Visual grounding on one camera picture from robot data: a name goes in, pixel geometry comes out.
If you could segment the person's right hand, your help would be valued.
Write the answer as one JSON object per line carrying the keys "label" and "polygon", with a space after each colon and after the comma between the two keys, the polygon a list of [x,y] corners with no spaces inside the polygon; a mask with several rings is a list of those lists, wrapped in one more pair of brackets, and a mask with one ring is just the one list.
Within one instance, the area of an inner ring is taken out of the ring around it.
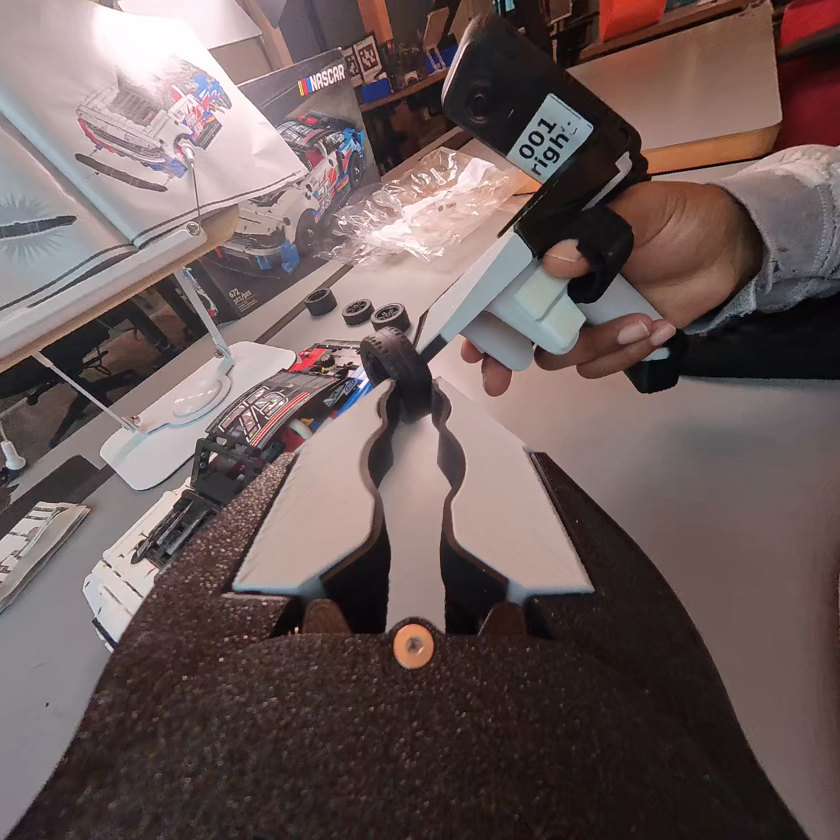
{"label": "person's right hand", "polygon": [[678,329],[718,308],[754,278],[763,241],[751,216],[726,190],[690,182],[646,182],[611,203],[633,230],[622,275],[658,313],[637,312],[584,327],[573,349],[537,348],[546,371],[575,368],[586,379],[626,371],[664,346]]}

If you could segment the white book stand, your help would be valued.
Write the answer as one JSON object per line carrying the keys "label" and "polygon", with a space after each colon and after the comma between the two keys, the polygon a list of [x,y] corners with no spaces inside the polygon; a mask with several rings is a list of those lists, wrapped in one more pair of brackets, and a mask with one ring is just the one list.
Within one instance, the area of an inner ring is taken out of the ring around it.
{"label": "white book stand", "polygon": [[236,206],[201,222],[184,223],[89,280],[2,321],[3,371],[31,356],[68,382],[69,376],[44,356],[47,345],[156,281],[175,277],[209,331],[213,358],[138,416],[119,416],[77,386],[80,394],[119,424],[120,431],[101,447],[100,456],[134,490],[160,485],[191,458],[207,415],[222,411],[248,389],[296,362],[293,350],[248,341],[228,345],[186,276],[185,266],[229,240],[237,223]]}

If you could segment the orange plastic bin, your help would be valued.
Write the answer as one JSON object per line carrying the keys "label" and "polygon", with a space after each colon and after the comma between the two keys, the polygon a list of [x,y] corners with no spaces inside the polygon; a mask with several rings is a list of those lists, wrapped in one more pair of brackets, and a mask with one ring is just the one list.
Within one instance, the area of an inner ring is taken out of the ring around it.
{"label": "orange plastic bin", "polygon": [[598,33],[602,43],[657,25],[665,14],[662,1],[599,1]]}

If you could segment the toy brick race car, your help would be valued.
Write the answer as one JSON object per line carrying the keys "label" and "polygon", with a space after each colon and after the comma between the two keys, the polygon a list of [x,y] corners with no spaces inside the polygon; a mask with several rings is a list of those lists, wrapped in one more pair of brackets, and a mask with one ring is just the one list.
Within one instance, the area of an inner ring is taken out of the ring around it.
{"label": "toy brick race car", "polygon": [[288,371],[247,390],[198,439],[185,482],[104,551],[82,591],[110,653],[155,578],[195,535],[269,466],[371,391],[360,347],[347,340],[315,343]]}

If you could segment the person's right forearm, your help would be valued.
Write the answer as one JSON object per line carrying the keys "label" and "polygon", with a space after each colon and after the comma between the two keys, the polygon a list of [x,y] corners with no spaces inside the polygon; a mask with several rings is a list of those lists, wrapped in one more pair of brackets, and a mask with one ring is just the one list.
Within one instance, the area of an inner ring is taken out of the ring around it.
{"label": "person's right forearm", "polygon": [[783,150],[718,184],[750,215],[763,241],[763,262],[728,302],[696,322],[696,331],[838,294],[837,146],[807,144]]}

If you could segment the folded sticker sheet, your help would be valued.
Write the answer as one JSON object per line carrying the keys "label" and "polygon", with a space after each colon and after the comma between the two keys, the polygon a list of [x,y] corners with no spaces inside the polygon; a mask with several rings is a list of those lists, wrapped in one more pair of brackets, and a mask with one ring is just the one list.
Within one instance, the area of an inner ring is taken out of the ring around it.
{"label": "folded sticker sheet", "polygon": [[40,501],[2,537],[2,613],[23,593],[90,511],[84,504]]}

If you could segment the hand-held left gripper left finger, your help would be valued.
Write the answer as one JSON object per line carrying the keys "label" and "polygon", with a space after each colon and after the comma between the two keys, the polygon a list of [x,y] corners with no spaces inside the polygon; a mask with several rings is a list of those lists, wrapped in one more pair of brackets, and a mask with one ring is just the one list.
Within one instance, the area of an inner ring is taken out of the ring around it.
{"label": "hand-held left gripper left finger", "polygon": [[392,551],[380,486],[394,462],[393,380],[315,433],[234,578],[238,594],[352,598],[389,588]]}

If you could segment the black toy car tire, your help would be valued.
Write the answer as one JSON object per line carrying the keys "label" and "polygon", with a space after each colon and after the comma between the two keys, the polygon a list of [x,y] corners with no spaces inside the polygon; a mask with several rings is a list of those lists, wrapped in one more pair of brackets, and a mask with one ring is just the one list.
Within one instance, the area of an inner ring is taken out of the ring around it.
{"label": "black toy car tire", "polygon": [[432,375],[404,332],[394,327],[379,329],[360,342],[359,353],[372,386],[388,380],[395,383],[404,422],[413,423],[430,414]]}

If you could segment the clear plastic bags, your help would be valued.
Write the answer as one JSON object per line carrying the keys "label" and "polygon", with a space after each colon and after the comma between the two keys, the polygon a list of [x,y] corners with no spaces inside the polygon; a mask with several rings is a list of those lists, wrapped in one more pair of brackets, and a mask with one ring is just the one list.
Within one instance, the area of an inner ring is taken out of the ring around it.
{"label": "clear plastic bags", "polygon": [[359,190],[326,227],[319,255],[347,264],[445,254],[536,182],[459,150],[438,148],[394,181]]}

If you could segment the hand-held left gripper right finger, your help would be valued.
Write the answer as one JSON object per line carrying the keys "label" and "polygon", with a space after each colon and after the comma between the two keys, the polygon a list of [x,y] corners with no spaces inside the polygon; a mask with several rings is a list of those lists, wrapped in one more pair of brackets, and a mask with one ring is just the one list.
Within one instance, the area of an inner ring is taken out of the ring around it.
{"label": "hand-held left gripper right finger", "polygon": [[531,449],[446,379],[434,379],[444,502],[441,572],[456,602],[591,594],[593,584]]}

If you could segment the white wood-edged table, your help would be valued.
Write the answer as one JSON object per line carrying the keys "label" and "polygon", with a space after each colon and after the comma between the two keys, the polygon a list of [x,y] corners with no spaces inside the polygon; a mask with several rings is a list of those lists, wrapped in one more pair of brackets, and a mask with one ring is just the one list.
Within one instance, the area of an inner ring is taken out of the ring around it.
{"label": "white wood-edged table", "polygon": [[636,128],[651,175],[758,160],[780,131],[771,2],[570,73]]}

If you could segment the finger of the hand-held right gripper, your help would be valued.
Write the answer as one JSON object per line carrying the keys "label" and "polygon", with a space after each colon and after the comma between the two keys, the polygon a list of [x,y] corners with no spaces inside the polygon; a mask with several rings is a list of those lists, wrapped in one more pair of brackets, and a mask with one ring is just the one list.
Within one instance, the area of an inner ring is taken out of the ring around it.
{"label": "finger of the hand-held right gripper", "polygon": [[507,231],[430,307],[415,349],[431,361],[489,311],[501,327],[489,326],[489,348],[479,352],[502,364],[530,364],[535,324],[548,310],[548,275],[519,234]]}

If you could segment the red plastic carrier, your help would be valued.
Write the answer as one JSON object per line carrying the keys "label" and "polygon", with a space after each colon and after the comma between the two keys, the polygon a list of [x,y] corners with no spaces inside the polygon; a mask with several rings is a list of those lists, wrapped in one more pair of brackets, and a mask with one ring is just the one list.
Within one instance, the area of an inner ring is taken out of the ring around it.
{"label": "red plastic carrier", "polygon": [[773,151],[839,145],[839,46],[780,60],[782,121]]}

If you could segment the open instruction booklet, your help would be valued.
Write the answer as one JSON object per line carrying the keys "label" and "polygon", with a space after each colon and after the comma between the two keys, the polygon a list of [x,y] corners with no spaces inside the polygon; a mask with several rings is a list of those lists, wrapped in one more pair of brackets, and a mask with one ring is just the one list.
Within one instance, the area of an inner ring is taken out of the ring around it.
{"label": "open instruction booklet", "polygon": [[176,19],[2,2],[2,333],[199,216],[305,168]]}

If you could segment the toy car box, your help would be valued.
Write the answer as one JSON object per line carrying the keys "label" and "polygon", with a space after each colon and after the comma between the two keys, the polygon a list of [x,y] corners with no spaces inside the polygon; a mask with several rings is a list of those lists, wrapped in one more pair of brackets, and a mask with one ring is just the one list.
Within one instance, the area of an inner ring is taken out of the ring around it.
{"label": "toy car box", "polygon": [[335,214],[380,181],[352,74],[333,49],[238,85],[305,173],[241,203],[231,239],[191,265],[218,322],[243,318],[323,265]]}

